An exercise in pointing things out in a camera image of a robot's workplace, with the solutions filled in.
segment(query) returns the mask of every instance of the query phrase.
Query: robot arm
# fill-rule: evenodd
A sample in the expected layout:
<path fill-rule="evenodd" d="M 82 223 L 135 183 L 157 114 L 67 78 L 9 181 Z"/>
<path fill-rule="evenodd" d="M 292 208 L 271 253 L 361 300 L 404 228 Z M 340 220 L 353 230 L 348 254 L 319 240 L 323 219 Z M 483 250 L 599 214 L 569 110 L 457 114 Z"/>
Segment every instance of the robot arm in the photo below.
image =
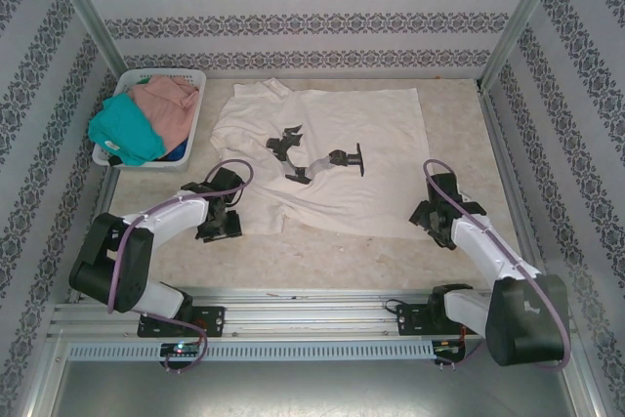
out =
<path fill-rule="evenodd" d="M 236 173 L 221 168 L 210 183 L 183 186 L 171 204 L 162 204 L 162 208 L 150 212 L 149 217 L 144 213 L 123 217 L 100 214 L 80 249 L 69 285 L 107 304 L 115 266 L 114 253 L 120 247 L 124 232 L 137 219 L 144 218 L 126 241 L 113 307 L 120 313 L 133 310 L 188 321 L 192 298 L 161 282 L 148 280 L 151 255 L 161 244 L 193 227 L 197 227 L 195 238 L 204 242 L 240 236 L 238 216 L 235 211 L 227 210 L 234 193 L 220 197 L 201 197 L 201 194 L 238 188 L 241 183 Z"/>
<path fill-rule="evenodd" d="M 484 337 L 491 355 L 500 365 L 562 359 L 561 331 L 521 269 L 545 292 L 559 317 L 567 318 L 568 304 L 562 280 L 556 275 L 543 275 L 516 254 L 492 228 L 481 206 L 463 199 L 453 173 L 434 175 L 432 179 L 481 227 L 430 184 L 429 199 L 419 204 L 410 221 L 424 228 L 440 247 L 452 250 L 460 247 L 476 263 L 492 290 L 490 297 L 484 297 L 467 285 L 442 287 L 446 318 Z M 504 255 L 502 248 L 512 253 L 513 260 Z M 563 323 L 568 336 L 567 321 Z"/>

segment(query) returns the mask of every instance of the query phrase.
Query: beige floor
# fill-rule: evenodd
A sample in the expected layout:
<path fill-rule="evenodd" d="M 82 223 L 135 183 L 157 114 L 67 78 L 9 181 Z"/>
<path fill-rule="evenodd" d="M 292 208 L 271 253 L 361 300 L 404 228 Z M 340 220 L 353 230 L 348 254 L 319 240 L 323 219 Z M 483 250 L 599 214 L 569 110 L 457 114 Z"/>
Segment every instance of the beige floor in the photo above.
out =
<path fill-rule="evenodd" d="M 110 212 L 146 209 L 217 163 L 210 132 L 232 85 L 254 80 L 209 80 L 190 166 L 183 174 L 123 171 Z M 461 190 L 478 201 L 515 248 L 517 241 L 472 80 L 282 80 L 293 90 L 380 90 L 416 87 L 430 153 L 457 172 Z M 172 285 L 247 288 L 416 289 L 484 281 L 460 251 L 433 241 L 371 238 L 286 221 L 277 235 L 246 235 L 203 244 L 194 230 L 180 233 L 152 257 L 150 276 Z"/>

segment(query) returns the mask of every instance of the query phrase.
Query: white plastic basket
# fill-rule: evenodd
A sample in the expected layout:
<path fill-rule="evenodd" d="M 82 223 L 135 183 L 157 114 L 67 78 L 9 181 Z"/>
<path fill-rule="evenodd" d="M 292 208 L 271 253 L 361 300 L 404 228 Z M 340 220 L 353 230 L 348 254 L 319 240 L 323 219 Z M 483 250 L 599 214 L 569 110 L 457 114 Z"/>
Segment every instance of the white plastic basket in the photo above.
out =
<path fill-rule="evenodd" d="M 188 81 L 188 83 L 194 85 L 199 90 L 198 102 L 195 106 L 195 115 L 193 116 L 193 123 L 191 124 L 191 130 L 188 134 L 185 155 L 178 161 L 149 161 L 141 166 L 127 166 L 120 164 L 115 165 L 115 168 L 148 171 L 186 171 L 188 168 L 188 159 L 191 155 L 191 147 L 193 146 L 193 139 L 195 137 L 199 110 L 202 108 L 204 88 L 206 87 L 206 75 L 204 75 L 204 72 L 201 70 L 191 70 L 188 68 L 138 68 L 135 70 L 128 70 L 127 72 L 124 72 L 121 77 L 119 77 L 119 82 L 117 82 L 117 87 L 115 87 L 115 93 L 113 96 L 128 92 L 133 85 L 137 84 L 137 82 L 143 80 L 144 78 L 150 78 L 152 75 L 183 77 L 186 81 Z M 94 161 L 98 165 L 109 166 L 109 158 L 110 153 L 96 144 L 93 151 Z"/>

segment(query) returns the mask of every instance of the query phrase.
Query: blue cloth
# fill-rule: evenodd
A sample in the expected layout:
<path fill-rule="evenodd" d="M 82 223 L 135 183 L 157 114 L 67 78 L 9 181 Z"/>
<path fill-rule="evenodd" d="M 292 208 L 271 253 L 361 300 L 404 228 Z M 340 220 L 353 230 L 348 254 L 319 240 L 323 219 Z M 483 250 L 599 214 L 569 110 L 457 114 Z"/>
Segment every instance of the blue cloth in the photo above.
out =
<path fill-rule="evenodd" d="M 89 122 L 88 135 L 93 142 L 130 166 L 143 165 L 165 153 L 163 140 L 125 93 L 104 100 L 104 109 Z"/>
<path fill-rule="evenodd" d="M 184 142 L 182 142 L 179 146 L 177 146 L 172 151 L 167 153 L 161 159 L 162 160 L 167 160 L 167 161 L 178 161 L 178 160 L 180 160 L 183 156 L 185 156 L 185 151 L 187 151 L 187 142 L 188 142 L 188 139 L 185 139 Z"/>

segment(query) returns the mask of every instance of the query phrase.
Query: clothing pile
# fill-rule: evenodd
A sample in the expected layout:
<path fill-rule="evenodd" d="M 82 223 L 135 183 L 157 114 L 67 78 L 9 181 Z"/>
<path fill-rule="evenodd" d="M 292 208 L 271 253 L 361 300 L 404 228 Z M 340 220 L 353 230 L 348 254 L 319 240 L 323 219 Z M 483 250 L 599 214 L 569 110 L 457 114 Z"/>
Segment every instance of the clothing pile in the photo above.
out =
<path fill-rule="evenodd" d="M 153 75 L 104 100 L 104 109 L 89 123 L 89 139 L 113 155 L 111 165 L 180 160 L 198 96 L 182 77 Z"/>

